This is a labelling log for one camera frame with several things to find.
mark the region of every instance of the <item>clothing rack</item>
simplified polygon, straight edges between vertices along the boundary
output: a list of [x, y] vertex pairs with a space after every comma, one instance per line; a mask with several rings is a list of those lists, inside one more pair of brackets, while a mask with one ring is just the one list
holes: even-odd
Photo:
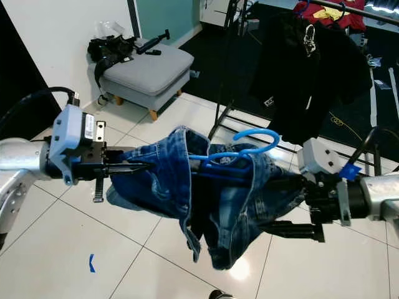
[[[227, 35], [228, 35], [227, 39], [226, 39], [226, 45], [225, 45], [225, 53], [226, 53], [226, 55], [224, 56], [224, 60], [223, 60], [223, 72], [222, 72], [221, 84], [219, 86], [219, 92], [218, 92], [218, 104], [216, 106], [215, 121], [214, 121], [214, 125], [213, 125], [213, 127], [212, 127], [212, 129], [211, 129], [211, 131], [210, 131], [210, 133], [208, 135], [209, 139], [212, 139], [212, 137], [216, 133], [216, 130], [219, 127], [225, 128], [225, 129], [227, 129], [229, 131], [232, 131], [234, 133], [238, 133], [238, 131], [236, 131], [236, 130], [234, 130], [234, 129], [232, 129], [232, 128], [224, 125], [224, 124], [222, 124], [222, 122], [223, 122], [223, 120], [225, 118], [236, 120], [236, 121], [239, 121], [241, 123], [245, 123], [245, 124], [247, 124], [249, 126], [253, 126], [255, 128], [262, 128], [261, 126], [255, 124], [255, 123], [251, 123], [250, 121], [242, 120], [240, 118], [237, 118], [237, 117], [229, 115], [229, 112], [231, 110], [238, 110], [238, 111], [242, 111], [244, 113], [248, 113], [250, 115], [258, 116], [258, 115], [255, 115], [253, 113], [249, 113], [247, 111], [243, 111], [243, 110], [239, 109], [238, 107], [235, 107], [234, 106], [234, 98], [233, 97], [231, 98], [230, 102], [228, 103], [228, 105], [226, 106], [226, 108], [224, 109], [222, 114], [219, 116], [220, 104], [221, 104], [221, 95], [222, 95], [222, 92], [224, 90], [224, 83], [225, 83], [226, 77], [227, 77], [226, 76], [226, 72], [227, 72], [227, 66], [228, 66], [228, 54], [230, 53], [229, 50], [230, 50], [231, 41], [232, 41], [233, 35], [234, 35], [234, 26], [233, 26], [234, 15], [236, 13], [236, 8], [237, 8], [237, 5], [238, 5], [239, 1], [240, 0], [230, 0], [229, 1], [226, 21], [224, 23], [224, 28], [227, 30]], [[335, 9], [338, 9], [339, 11], [343, 11], [343, 9], [344, 9], [343, 5], [341, 5], [341, 4], [328, 2], [328, 1], [324, 1], [324, 0], [309, 0], [309, 2], [313, 3], [313, 4], [320, 4], [322, 6], [335, 8]], [[246, 10], [247, 3], [248, 3], [248, 0], [244, 0], [243, 9], [241, 11], [241, 27], [239, 28], [240, 36], [243, 34], [244, 22], [246, 20], [247, 14], [248, 14], [248, 11]], [[373, 14], [371, 12], [361, 11], [359, 9], [355, 9], [355, 8], [348, 7], [348, 6], [345, 7], [345, 11], [351, 12], [353, 14], [358, 14], [358, 15], [361, 15], [361, 16], [364, 16], [364, 17], [368, 17], [368, 18], [371, 18], [371, 19], [374, 19], [374, 20], [383, 21], [383, 22], [386, 22], [386, 23], [389, 23], [389, 24], [393, 24], [393, 25], [399, 26], [399, 21], [395, 20], [395, 19], [392, 19], [390, 17], [379, 16], [379, 15]], [[268, 141], [260, 140], [259, 138], [255, 138], [253, 136], [248, 136], [248, 138], [250, 138], [252, 140], [255, 140], [255, 141], [259, 141], [259, 142], [270, 144], [270, 142], [268, 142]], [[297, 151], [295, 151], [293, 149], [290, 149], [290, 148], [286, 148], [285, 146], [277, 145], [277, 147], [282, 149], [282, 150], [294, 153], [294, 154], [297, 153]], [[378, 149], [378, 145], [377, 144], [374, 144], [373, 148], [374, 148], [374, 153], [372, 153], [372, 154], [373, 154], [373, 158], [374, 158], [374, 163], [371, 163], [369, 161], [365, 161], [363, 159], [359, 159], [358, 157], [357, 157], [356, 161], [361, 162], [364, 165], [373, 166], [375, 175], [379, 176], [382, 173], [380, 151]], [[344, 158], [347, 158], [347, 159], [353, 158], [353, 156], [350, 156], [350, 155], [345, 154], [345, 153], [341, 153], [339, 151], [337, 151], [337, 153], [341, 157], [344, 157]]]
[[[327, 6], [330, 8], [335, 8], [335, 9], [338, 9], [339, 11], [343, 10], [341, 4], [329, 2], [326, 0], [309, 0], [309, 3]], [[350, 6], [345, 7], [345, 12], [350, 12], [351, 14], [357, 14], [359, 16], [368, 17], [369, 19], [374, 19], [377, 21], [382, 21], [382, 22], [386, 22], [388, 24], [399, 26], [399, 20], [392, 19], [391, 17], [385, 17], [385, 16], [381, 16], [378, 14], [374, 14], [374, 13], [368, 12], [368, 11], [362, 11], [360, 9], [353, 8]]]

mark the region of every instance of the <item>blue jeans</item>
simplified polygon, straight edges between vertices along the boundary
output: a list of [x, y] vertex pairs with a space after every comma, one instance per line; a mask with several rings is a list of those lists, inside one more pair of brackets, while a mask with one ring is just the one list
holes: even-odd
[[250, 184], [191, 177], [190, 167], [195, 162], [189, 160], [189, 154], [238, 152], [245, 148], [254, 146], [210, 145], [203, 135], [184, 126], [178, 127], [165, 139], [119, 157], [120, 161], [145, 161], [154, 163], [155, 167], [137, 174], [112, 176], [113, 186], [107, 191], [107, 200], [127, 209], [179, 219], [195, 262], [200, 254], [199, 239], [204, 235], [213, 267], [231, 268], [261, 233], [257, 221], [273, 221], [303, 200], [300, 190], [264, 189], [270, 178], [291, 175], [275, 166], [266, 154], [250, 154], [250, 161], [244, 158], [213, 161], [225, 166], [227, 172], [233, 165], [243, 169], [250, 166]]

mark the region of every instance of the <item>white wall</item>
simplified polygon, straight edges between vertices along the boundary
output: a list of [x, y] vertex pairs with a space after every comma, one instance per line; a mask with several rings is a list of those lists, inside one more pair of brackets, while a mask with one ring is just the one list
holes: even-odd
[[[2, 0], [44, 80], [69, 87], [80, 106], [99, 96], [88, 76], [87, 46], [96, 21], [117, 21], [133, 35], [127, 0]], [[56, 96], [61, 108], [66, 97]]]

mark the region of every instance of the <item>black strap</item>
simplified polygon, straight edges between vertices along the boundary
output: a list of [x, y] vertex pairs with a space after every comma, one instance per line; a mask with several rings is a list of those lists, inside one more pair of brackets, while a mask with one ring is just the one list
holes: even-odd
[[97, 83], [99, 88], [100, 88], [100, 77], [102, 76], [102, 74], [104, 74], [104, 72], [107, 69], [109, 69], [111, 66], [117, 64], [118, 62], [119, 62], [119, 59], [118, 59], [117, 55], [110, 55], [110, 56], [103, 58], [97, 62], [97, 64], [95, 65], [95, 69], [94, 69], [94, 79], [95, 79], [95, 83]]

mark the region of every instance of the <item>blue plastic hanger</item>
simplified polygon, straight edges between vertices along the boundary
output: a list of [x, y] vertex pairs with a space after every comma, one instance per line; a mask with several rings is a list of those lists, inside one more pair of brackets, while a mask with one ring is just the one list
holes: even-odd
[[[212, 170], [222, 170], [222, 171], [226, 171], [227, 167], [226, 166], [222, 166], [222, 165], [215, 165], [215, 164], [211, 164], [210, 162], [214, 159], [220, 159], [220, 158], [224, 158], [224, 157], [234, 157], [234, 158], [246, 158], [248, 160], [251, 160], [250, 157], [248, 156], [248, 154], [259, 154], [259, 153], [265, 153], [266, 151], [269, 151], [273, 148], [275, 148], [279, 142], [280, 142], [280, 136], [272, 130], [269, 129], [262, 129], [262, 128], [256, 128], [256, 129], [250, 129], [250, 130], [245, 130], [242, 132], [239, 132], [237, 134], [234, 135], [233, 140], [236, 141], [242, 137], [248, 136], [248, 135], [252, 135], [252, 134], [265, 134], [265, 135], [269, 135], [272, 136], [274, 138], [273, 142], [268, 145], [265, 146], [263, 148], [255, 148], [255, 149], [243, 149], [242, 151], [240, 151], [239, 153], [233, 153], [233, 152], [225, 152], [225, 153], [216, 153], [216, 154], [211, 154], [210, 156], [200, 156], [200, 155], [196, 155], [196, 154], [192, 154], [189, 155], [189, 159], [195, 159], [195, 160], [202, 160], [204, 162], [202, 162], [201, 167], [202, 168], [210, 168]], [[231, 168], [229, 169], [229, 172], [233, 172], [233, 173], [239, 173], [239, 174], [245, 174], [248, 173], [248, 171], [251, 169], [251, 167], [248, 167], [246, 169], [235, 169], [235, 168]], [[227, 177], [223, 177], [220, 175], [216, 175], [216, 174], [203, 174], [203, 176], [208, 176], [208, 177], [212, 177], [212, 178], [226, 178]]]

